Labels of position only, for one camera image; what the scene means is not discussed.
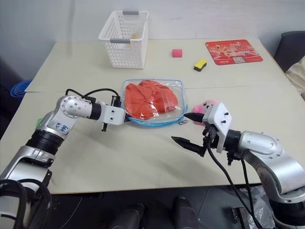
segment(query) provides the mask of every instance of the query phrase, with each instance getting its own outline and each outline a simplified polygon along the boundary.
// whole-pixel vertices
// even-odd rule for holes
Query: black cable
[[[252,214],[251,210],[248,208],[248,206],[246,205],[246,203],[243,201],[243,199],[242,199],[241,196],[239,195],[239,193],[238,193],[238,191],[237,191],[237,189],[236,189],[236,187],[235,187],[233,181],[231,180],[231,178],[230,178],[230,176],[229,176],[227,170],[223,167],[223,165],[222,165],[222,164],[216,159],[216,157],[214,156],[214,154],[213,154],[213,152],[212,152],[212,150],[211,150],[211,143],[210,143],[209,141],[206,143],[206,148],[207,148],[207,150],[208,150],[208,152],[209,152],[209,154],[210,154],[212,160],[218,165],[218,167],[223,171],[223,173],[224,173],[225,176],[227,177],[227,179],[228,179],[228,181],[229,181],[229,183],[230,183],[230,185],[231,185],[233,191],[235,192],[235,194],[236,194],[237,197],[239,198],[240,202],[243,204],[244,208],[245,208],[245,209],[249,212],[249,214],[253,217],[253,214]],[[257,219],[256,219],[255,217],[253,217],[253,221],[255,222],[255,224],[257,223],[257,222],[256,222]],[[257,224],[256,226],[257,226],[257,228],[259,228],[259,229],[262,228],[259,224]]]
[[[38,185],[39,188],[44,193],[44,197],[46,199],[47,212],[46,212],[46,216],[44,218],[44,221],[41,225],[41,228],[47,228],[47,225],[48,225],[48,223],[51,219],[51,211],[52,211],[52,196],[51,196],[48,188],[42,182],[40,182],[38,180],[35,180],[35,179],[22,179],[22,180],[19,180],[19,182],[20,183],[26,183],[26,182],[34,183],[34,184]]]
[[[25,191],[25,188],[22,186],[20,182],[16,180],[9,180],[9,179],[0,180],[0,185],[4,185],[4,184],[10,184],[16,186],[19,192],[19,204],[18,204],[18,210],[13,229],[23,228],[23,219],[27,204],[27,193]]]
[[[81,98],[84,97],[84,95],[82,95],[81,93],[79,93],[79,92],[77,92],[77,91],[75,91],[75,90],[73,90],[73,89],[71,89],[71,88],[69,88],[69,89],[66,90],[66,94],[65,94],[65,95],[68,95],[68,92],[74,92],[74,93],[76,93],[77,95],[79,95]]]
[[[257,228],[263,228],[262,225],[255,218],[254,205],[253,205],[253,200],[252,200],[252,193],[251,193],[251,190],[250,190],[250,184],[249,184],[249,180],[248,180],[247,169],[246,169],[246,164],[244,162],[244,158],[241,158],[240,160],[241,160],[242,165],[243,165],[244,180],[246,181],[246,187],[247,187],[248,196],[249,196],[249,200],[250,200],[250,209],[251,209],[251,213],[252,213],[251,216],[252,216],[253,221],[254,221],[255,225],[257,226]]]
[[[88,96],[90,94],[96,93],[96,92],[102,92],[102,91],[109,91],[109,92],[113,92],[115,93],[115,95],[117,97],[120,97],[119,93],[117,93],[115,90],[111,89],[111,88],[101,88],[101,89],[96,89],[94,91],[88,92],[87,94],[85,94],[84,96]]]

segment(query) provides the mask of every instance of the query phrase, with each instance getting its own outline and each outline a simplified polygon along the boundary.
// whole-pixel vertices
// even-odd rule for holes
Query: tabletop
[[[62,95],[26,93],[0,141],[1,172],[31,137],[37,119],[54,109]],[[96,96],[106,103],[111,98],[107,93]],[[285,151],[305,167],[305,103],[293,86],[186,89],[186,97],[189,108],[206,99],[223,102],[233,117],[231,129],[263,131],[279,138]],[[51,193],[78,193],[227,185],[208,154],[200,157],[171,139],[181,136],[201,145],[202,130],[192,121],[158,128],[128,122],[101,132],[95,121],[80,119],[56,154],[48,188]],[[215,155],[233,182],[244,184],[241,163],[234,161],[228,167],[225,152]],[[250,183],[259,183],[254,169],[247,168]]]
[[[120,90],[127,79],[178,79],[184,88],[236,87],[290,84],[259,39],[247,39],[263,61],[216,65],[203,40],[149,40],[144,69],[112,68],[101,42],[57,42],[27,92],[63,92],[67,88],[86,93],[97,88]],[[173,58],[172,49],[182,49]],[[194,65],[206,59],[207,66]]]

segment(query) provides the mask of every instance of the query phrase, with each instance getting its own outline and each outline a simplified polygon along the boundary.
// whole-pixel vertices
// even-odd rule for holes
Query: pink plush toy
[[[213,106],[216,103],[218,103],[218,101],[214,100],[214,99],[205,100],[202,104],[195,106],[192,109],[192,111],[195,113],[205,114],[205,112],[209,108],[209,106]]]

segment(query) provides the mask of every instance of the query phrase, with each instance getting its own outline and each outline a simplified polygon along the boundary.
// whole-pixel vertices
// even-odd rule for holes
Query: pink sponge cube
[[[182,57],[182,49],[173,49],[172,56],[173,57]]]

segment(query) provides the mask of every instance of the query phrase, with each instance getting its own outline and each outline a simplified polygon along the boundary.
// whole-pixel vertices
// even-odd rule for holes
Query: red cloth
[[[154,80],[130,83],[125,88],[125,110],[133,118],[147,120],[154,115],[172,111],[177,97],[167,87]]]

